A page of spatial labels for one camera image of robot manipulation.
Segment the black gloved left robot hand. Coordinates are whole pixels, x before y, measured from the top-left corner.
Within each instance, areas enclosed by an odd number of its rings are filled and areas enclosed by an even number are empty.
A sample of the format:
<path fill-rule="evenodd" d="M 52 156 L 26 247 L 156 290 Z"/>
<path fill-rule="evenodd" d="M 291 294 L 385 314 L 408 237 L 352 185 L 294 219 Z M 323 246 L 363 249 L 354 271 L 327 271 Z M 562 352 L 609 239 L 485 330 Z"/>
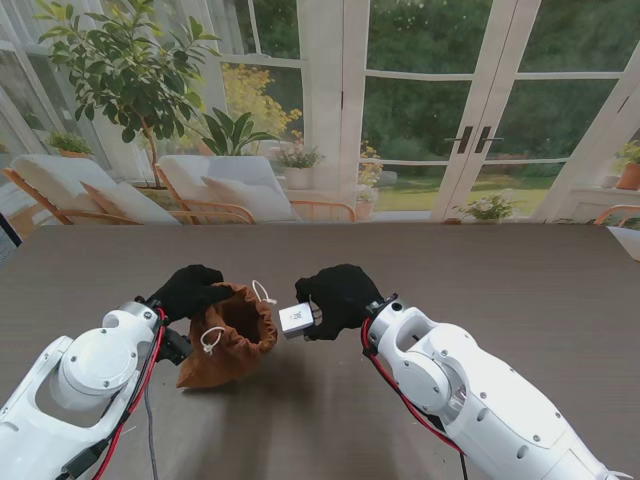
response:
<path fill-rule="evenodd" d="M 177 270 L 148 302 L 159 307 L 169 322 L 175 322 L 200 315 L 233 294 L 219 270 L 189 265 Z"/>

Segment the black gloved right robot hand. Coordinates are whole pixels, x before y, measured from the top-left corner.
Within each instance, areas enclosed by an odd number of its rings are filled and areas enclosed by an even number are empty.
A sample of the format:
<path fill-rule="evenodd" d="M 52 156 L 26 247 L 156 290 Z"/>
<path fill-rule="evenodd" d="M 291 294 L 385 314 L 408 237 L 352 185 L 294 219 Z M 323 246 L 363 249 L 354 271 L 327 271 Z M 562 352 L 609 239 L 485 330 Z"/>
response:
<path fill-rule="evenodd" d="M 299 303 L 312 302 L 321 312 L 321 321 L 304 330 L 311 340 L 335 340 L 344 329 L 358 329 L 370 317 L 372 304 L 381 306 L 385 299 L 364 270 L 340 264 L 320 270 L 295 283 Z"/>

